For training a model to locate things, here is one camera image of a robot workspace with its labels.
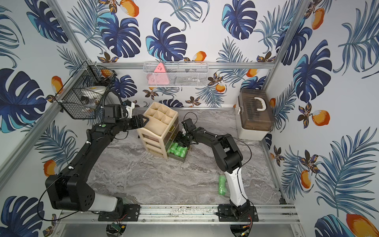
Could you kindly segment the clear bottom drawer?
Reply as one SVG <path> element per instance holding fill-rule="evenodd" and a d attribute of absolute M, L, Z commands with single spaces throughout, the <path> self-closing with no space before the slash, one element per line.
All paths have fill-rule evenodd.
<path fill-rule="evenodd" d="M 169 158 L 184 162 L 190 151 L 191 141 L 181 131 L 174 135 L 166 145 Z"/>

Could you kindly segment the beige drawer organizer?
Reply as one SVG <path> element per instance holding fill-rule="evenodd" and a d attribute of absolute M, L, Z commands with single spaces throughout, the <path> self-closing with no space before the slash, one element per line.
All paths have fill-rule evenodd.
<path fill-rule="evenodd" d="M 166 152 L 166 136 L 174 120 L 179 117 L 177 111 L 172 108 L 154 102 L 145 112 L 144 116 L 149 122 L 137 132 L 147 152 L 168 159 Z"/>

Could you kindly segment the clear top drawer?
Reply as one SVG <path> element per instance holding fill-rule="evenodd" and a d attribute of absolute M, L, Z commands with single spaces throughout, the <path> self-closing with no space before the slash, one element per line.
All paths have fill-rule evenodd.
<path fill-rule="evenodd" d="M 175 131 L 175 129 L 178 127 L 178 124 L 179 124 L 179 117 L 177 117 L 175 120 L 174 120 L 174 122 L 173 122 L 173 124 L 172 124 L 172 126 L 171 126 L 171 128 L 169 129 L 169 133 L 173 133 L 174 131 Z"/>

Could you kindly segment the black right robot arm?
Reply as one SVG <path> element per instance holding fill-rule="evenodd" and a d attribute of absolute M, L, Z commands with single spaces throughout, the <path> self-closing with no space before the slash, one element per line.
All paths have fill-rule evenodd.
<path fill-rule="evenodd" d="M 182 121 L 184 132 L 178 134 L 178 143 L 185 147 L 203 144 L 211 148 L 218 168 L 224 172 L 230 190 L 229 218 L 242 220 L 251 209 L 251 202 L 243 187 L 243 155 L 230 134 L 218 135 L 197 127 L 192 119 Z"/>

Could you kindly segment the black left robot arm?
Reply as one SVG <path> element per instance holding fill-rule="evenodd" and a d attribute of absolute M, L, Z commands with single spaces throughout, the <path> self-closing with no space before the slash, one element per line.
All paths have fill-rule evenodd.
<path fill-rule="evenodd" d="M 120 132 L 143 128 L 149 119 L 144 115 L 112 119 L 87 130 L 87 141 L 59 174 L 47 178 L 45 185 L 54 209 L 71 211 L 99 211 L 121 215 L 121 198 L 96 193 L 87 180 L 103 151 Z"/>

